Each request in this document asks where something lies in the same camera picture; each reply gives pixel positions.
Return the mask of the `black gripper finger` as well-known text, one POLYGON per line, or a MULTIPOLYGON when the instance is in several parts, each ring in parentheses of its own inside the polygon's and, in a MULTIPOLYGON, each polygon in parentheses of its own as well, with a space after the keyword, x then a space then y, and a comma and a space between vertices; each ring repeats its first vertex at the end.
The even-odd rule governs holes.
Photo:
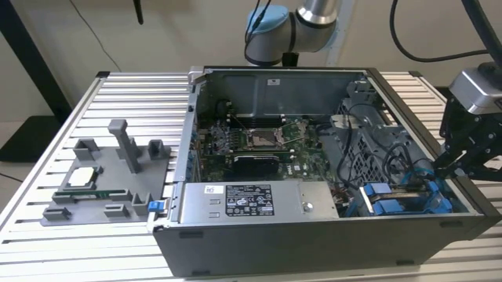
POLYGON ((461 168, 472 180, 501 180, 501 168, 488 166, 488 162, 501 156, 501 138, 478 141, 461 158, 461 168))
POLYGON ((450 144, 442 145, 442 153, 433 162, 434 175, 442 179, 454 179, 460 176, 469 176, 462 162, 458 161, 469 149, 468 144, 450 144))

